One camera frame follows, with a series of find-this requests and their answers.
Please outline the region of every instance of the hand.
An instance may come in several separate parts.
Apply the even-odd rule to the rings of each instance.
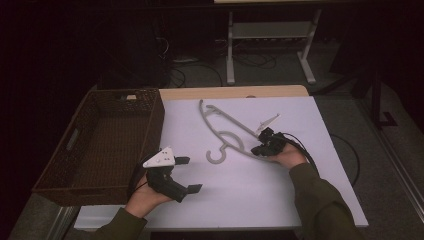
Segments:
[[[130,214],[138,218],[143,218],[159,204],[172,201],[171,198],[163,195],[162,193],[158,193],[149,187],[147,184],[146,174],[140,179],[137,187],[142,184],[144,185],[133,193],[125,206],[125,210]]]
[[[287,143],[283,151],[275,156],[269,156],[269,160],[279,162],[289,170],[302,163],[307,163],[305,156],[293,145]]]

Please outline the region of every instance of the table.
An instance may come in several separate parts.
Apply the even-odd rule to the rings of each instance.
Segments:
[[[281,97],[286,94],[293,97]],[[230,150],[222,164],[212,165],[205,160],[205,152],[211,146],[212,156],[216,157],[214,154],[218,152],[220,141],[205,127],[197,112],[199,98],[205,99],[205,104],[220,107],[233,117],[240,117],[238,120],[249,127],[258,125],[258,119],[271,117],[270,114],[276,113],[275,109],[284,110],[282,114],[285,120],[275,123],[273,128],[287,130],[302,139],[314,156],[321,176],[338,188],[345,198],[356,225],[368,224],[315,102],[307,96],[304,87],[168,89],[161,90],[161,95],[165,106],[161,147],[171,145],[176,156],[191,157],[190,164],[177,166],[172,176],[185,186],[198,183],[204,186],[200,193],[187,196],[182,203],[171,202],[156,208],[147,217],[147,230],[291,229],[300,226],[293,204],[294,190],[287,170]],[[257,98],[244,98],[252,95]],[[249,111],[246,111],[245,106],[249,106]],[[222,118],[211,121],[214,121],[215,126],[229,127],[228,122],[225,123]],[[233,126],[230,128],[241,139],[248,139],[246,133],[243,135]],[[315,139],[317,136],[320,138],[318,144]],[[258,145],[256,139],[246,141],[246,149],[254,144]],[[119,207],[82,207],[74,227],[94,230],[108,223]]]

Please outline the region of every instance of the green sleeve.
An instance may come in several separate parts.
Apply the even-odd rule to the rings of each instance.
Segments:
[[[339,191],[321,179],[310,164],[293,167],[290,177],[306,239],[364,239]]]
[[[92,235],[91,239],[138,239],[146,223],[146,219],[135,217],[125,211],[125,209],[120,208],[112,221],[109,224],[97,229],[97,231]]]

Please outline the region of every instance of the desk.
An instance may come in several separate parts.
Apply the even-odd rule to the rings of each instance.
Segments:
[[[236,98],[228,98],[228,91],[231,89],[232,97]],[[278,90],[284,89],[297,91],[298,97],[282,98],[284,91],[278,94]],[[166,99],[161,147],[171,146],[176,156],[191,158],[190,164],[177,166],[173,170],[173,178],[184,186],[200,183],[203,188],[200,193],[187,196],[182,203],[170,202],[156,208],[146,217],[149,220],[147,230],[291,229],[300,226],[293,203],[294,190],[286,169],[275,163],[251,159],[232,150],[227,150],[227,159],[222,164],[212,165],[206,161],[206,151],[212,150],[215,158],[214,154],[222,143],[202,121],[198,110],[199,98],[205,100],[205,105],[213,104],[221,108],[251,129],[257,127],[260,120],[281,113],[281,121],[276,121],[272,128],[292,133],[301,139],[314,157],[321,176],[341,192],[352,210],[356,225],[368,224],[314,99],[307,96],[304,87],[268,86],[224,88],[222,92],[219,90],[220,88],[161,90],[161,95]],[[192,94],[188,97],[190,100],[170,100],[177,98],[172,97],[172,94],[181,93],[177,94],[181,99],[181,96],[187,96],[187,92]],[[258,98],[239,98],[246,95],[255,95]],[[230,131],[243,139],[246,149],[258,145],[256,139],[235,129],[225,119],[216,117],[211,121],[218,130],[230,128]],[[84,206],[74,227],[96,229],[107,224],[119,207]]]

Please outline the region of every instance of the white desk frame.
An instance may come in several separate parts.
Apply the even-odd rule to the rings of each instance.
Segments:
[[[306,38],[302,51],[297,53],[306,80],[315,84],[316,80],[309,66],[307,57],[311,48],[321,9],[315,11],[312,21],[303,22],[263,22],[263,23],[234,23],[233,13],[230,12],[228,21],[228,55],[227,55],[227,84],[234,85],[233,39],[249,38]]]

